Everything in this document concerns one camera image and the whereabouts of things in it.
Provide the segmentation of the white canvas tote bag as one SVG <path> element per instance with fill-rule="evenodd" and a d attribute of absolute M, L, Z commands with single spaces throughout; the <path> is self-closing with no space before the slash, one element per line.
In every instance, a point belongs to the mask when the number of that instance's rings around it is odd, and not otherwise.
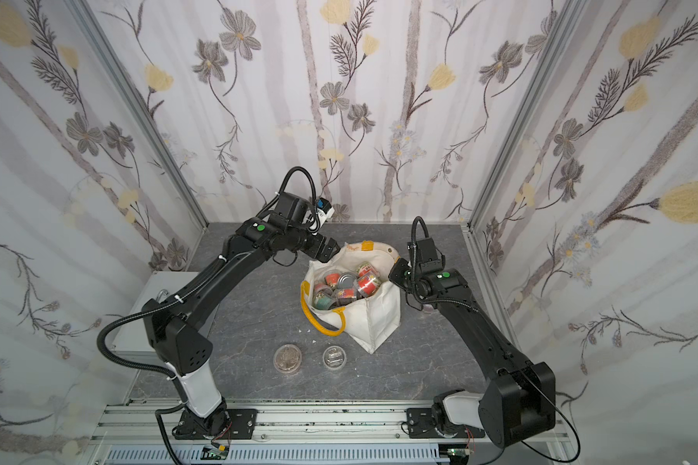
<path fill-rule="evenodd" d="M 301 285 L 301 306 L 308 321 L 321 333 L 336 337 L 350 335 L 369 354 L 401 323 L 401 290 L 388 279 L 399 259 L 392 246 L 373 241 L 346 244 L 327 263 L 311 261 Z M 358 277 L 368 272 L 382 280 L 380 289 L 370 298 L 362 298 L 354 289 L 337 290 L 341 273 L 354 272 Z M 329 291 L 337 301 L 332 309 L 313 308 L 312 298 L 318 291 Z"/>

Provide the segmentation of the small clear seed jar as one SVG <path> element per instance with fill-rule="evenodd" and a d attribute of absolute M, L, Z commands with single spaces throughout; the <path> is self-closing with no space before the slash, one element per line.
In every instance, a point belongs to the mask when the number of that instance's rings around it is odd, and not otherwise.
<path fill-rule="evenodd" d="M 325 368 L 333 371 L 340 370 L 346 364 L 347 354 L 343 348 L 333 345 L 324 351 L 322 360 Z"/>

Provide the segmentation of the large clear seed jar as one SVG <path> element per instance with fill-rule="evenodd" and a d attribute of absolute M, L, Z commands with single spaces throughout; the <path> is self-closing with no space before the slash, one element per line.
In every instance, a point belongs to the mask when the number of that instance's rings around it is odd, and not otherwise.
<path fill-rule="evenodd" d="M 282 345 L 275 351 L 273 365 L 279 373 L 296 373 L 302 365 L 302 351 L 294 344 Z"/>

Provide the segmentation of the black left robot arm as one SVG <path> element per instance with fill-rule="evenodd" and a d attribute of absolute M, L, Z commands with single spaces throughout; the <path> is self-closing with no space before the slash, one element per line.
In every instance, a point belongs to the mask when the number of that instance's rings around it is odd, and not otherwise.
<path fill-rule="evenodd" d="M 303 167 L 290 168 L 275 197 L 244 221 L 225 240 L 222 251 L 189 283 L 163 301 L 149 300 L 141 311 L 109 323 L 97 336 L 97 348 L 109 362 L 162 374 L 174 384 L 180 403 L 154 414 L 165 441 L 170 434 L 164 416 L 177 412 L 186 414 L 195 438 L 218 437 L 232 423 L 209 366 L 213 343 L 200 331 L 226 296 L 281 252 L 304 254 L 319 263 L 327 263 L 339 253 L 339 244 L 320 232 L 331 216 L 332 205 L 318 196 L 313 181 L 308 183 L 307 199 L 288 193 L 286 188 L 294 174 L 307 176 L 309 172 Z M 113 331 L 137 321 L 143 322 L 145 340 L 159 364 L 126 360 L 109 347 L 107 338 Z"/>

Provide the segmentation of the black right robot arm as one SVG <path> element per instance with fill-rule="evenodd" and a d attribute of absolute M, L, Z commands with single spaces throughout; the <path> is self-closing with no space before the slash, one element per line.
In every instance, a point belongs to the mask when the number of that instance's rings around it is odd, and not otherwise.
<path fill-rule="evenodd" d="M 486 381 L 482 396 L 464 389 L 438 395 L 430 427 L 455 438 L 470 428 L 505 449 L 556 425 L 556 376 L 507 339 L 481 308 L 463 275 L 446 265 L 420 216 L 412 223 L 409 258 L 393 265 L 389 280 L 420 306 L 432 306 L 455 329 Z"/>

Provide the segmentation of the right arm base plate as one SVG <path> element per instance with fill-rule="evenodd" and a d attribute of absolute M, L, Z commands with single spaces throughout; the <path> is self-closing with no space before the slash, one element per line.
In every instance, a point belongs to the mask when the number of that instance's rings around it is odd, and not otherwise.
<path fill-rule="evenodd" d="M 483 439 L 483 429 L 448 422 L 436 408 L 408 408 L 405 410 L 404 431 L 410 439 Z"/>

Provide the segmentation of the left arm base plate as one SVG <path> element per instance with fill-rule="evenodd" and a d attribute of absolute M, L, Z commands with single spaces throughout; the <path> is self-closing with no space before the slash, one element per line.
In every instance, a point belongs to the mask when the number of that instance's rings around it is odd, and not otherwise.
<path fill-rule="evenodd" d="M 257 415 L 256 409 L 218 408 L 208 417 L 200 418 L 185 407 L 173 436 L 177 440 L 250 440 Z"/>

